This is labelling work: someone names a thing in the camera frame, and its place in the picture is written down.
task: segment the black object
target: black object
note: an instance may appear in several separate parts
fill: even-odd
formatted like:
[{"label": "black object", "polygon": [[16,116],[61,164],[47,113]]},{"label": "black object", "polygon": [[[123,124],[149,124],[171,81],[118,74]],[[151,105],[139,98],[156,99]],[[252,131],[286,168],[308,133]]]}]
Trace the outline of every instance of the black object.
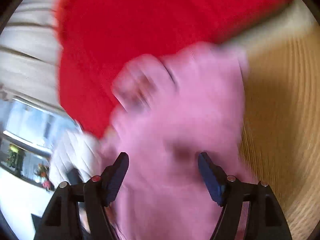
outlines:
[{"label": "black object", "polygon": [[[283,212],[270,186],[228,180],[223,169],[212,163],[206,153],[198,157],[199,171],[213,201],[223,207],[211,240],[234,240],[242,203],[250,201],[244,240],[292,240]],[[112,166],[87,183],[69,185],[62,182],[52,196],[34,240],[83,239],[78,202],[84,202],[90,237],[93,240],[119,239],[105,215],[104,208],[116,199],[129,167],[129,157],[121,153]]]}]

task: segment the red fabric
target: red fabric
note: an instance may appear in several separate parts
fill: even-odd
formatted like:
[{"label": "red fabric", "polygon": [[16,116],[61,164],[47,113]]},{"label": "red fabric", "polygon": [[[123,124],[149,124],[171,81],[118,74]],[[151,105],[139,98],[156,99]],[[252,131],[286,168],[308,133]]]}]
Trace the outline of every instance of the red fabric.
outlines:
[{"label": "red fabric", "polygon": [[111,83],[144,53],[220,43],[290,0],[60,0],[60,103],[101,137],[117,104]]}]

